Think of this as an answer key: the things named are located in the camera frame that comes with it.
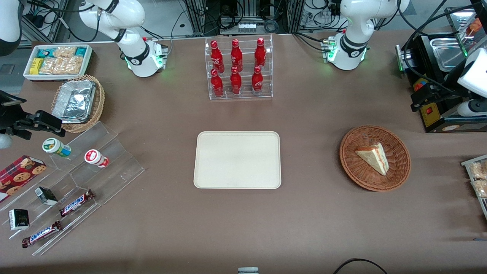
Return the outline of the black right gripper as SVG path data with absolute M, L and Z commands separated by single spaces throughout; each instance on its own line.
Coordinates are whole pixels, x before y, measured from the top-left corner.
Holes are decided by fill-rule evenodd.
M 34 123 L 27 118 L 30 114 L 23 111 L 21 107 L 25 102 L 26 99 L 0 91 L 1 132 L 21 139 L 31 139 L 32 133 L 29 130 L 34 129 Z M 64 137 L 66 134 L 66 130 L 62 128 L 62 120 L 43 110 L 35 113 L 35 125 L 39 131 L 51 132 L 59 137 Z

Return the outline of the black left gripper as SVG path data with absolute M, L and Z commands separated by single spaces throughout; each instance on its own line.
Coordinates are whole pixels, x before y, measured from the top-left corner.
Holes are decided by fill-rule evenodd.
M 412 112 L 417 112 L 421 107 L 431 103 L 439 103 L 446 99 L 463 97 L 462 88 L 458 87 L 457 80 L 463 71 L 463 67 L 455 67 L 446 76 L 439 86 L 413 86 L 410 105 Z

